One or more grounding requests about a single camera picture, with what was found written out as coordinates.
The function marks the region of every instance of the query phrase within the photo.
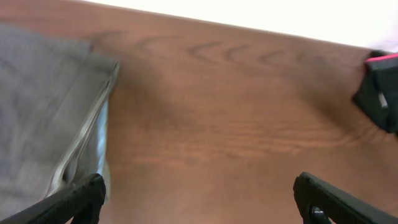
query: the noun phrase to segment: white wall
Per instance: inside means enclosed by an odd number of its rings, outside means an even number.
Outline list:
[[[398,0],[88,0],[398,51]]]

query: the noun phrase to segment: brown wooden surface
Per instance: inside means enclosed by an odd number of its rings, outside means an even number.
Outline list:
[[[301,171],[398,215],[397,140],[350,100],[367,50],[80,2],[0,20],[121,59],[101,223],[301,223]]]

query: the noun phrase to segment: black clip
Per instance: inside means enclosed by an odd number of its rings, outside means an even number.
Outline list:
[[[373,51],[354,102],[389,133],[398,133],[398,54]]]

